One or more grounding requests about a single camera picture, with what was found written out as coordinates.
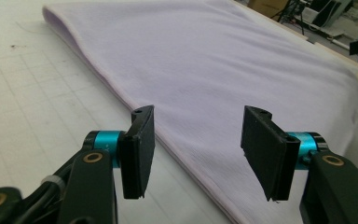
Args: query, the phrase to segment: teal metallic cylinder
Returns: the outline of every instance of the teal metallic cylinder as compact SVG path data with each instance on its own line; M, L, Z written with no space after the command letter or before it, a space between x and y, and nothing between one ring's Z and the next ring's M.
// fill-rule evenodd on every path
M117 152L117 142L122 131L100 131L95 137L94 149L109 151L112 158L113 168L119 168L119 157Z
M308 170L306 164L310 163L311 156L317 152L318 147L315 140L309 133L287 133L301 141L298 151L296 170Z

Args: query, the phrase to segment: lavender cloth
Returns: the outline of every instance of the lavender cloth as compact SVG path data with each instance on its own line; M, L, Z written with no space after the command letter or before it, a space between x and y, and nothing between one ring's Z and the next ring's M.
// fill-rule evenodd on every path
M256 25L232 2L75 3L43 12L129 108L155 105L158 140L233 222L301 223L307 175L296 172L289 202L266 201L240 148L245 105L267 109L286 131L320 133L336 153L351 141L353 73Z

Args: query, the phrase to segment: brown box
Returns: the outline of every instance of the brown box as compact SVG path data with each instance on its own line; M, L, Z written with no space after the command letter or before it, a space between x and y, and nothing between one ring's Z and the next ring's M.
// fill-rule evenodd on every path
M284 9L287 1L288 0L250 0L248 7L271 18ZM272 19L277 21L279 15Z

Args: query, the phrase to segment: white cloth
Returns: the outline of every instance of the white cloth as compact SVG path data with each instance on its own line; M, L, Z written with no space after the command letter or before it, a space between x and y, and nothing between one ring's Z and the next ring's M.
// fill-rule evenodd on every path
M159 141L233 222L301 223L307 175L296 172L289 202L267 202L240 148L245 105L287 132L320 133L336 153L351 141L353 73L232 2L59 4L44 16L129 108L155 105Z

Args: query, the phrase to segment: fabric fold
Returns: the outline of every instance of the fabric fold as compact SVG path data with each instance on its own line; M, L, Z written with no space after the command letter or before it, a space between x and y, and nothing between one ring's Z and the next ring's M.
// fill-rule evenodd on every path
M285 131L320 133L336 153L351 141L352 71L229 1L55 4L43 13L128 108L155 105L158 140L233 222L301 223L307 175L296 173L289 202L266 201L240 148L245 105L268 110Z

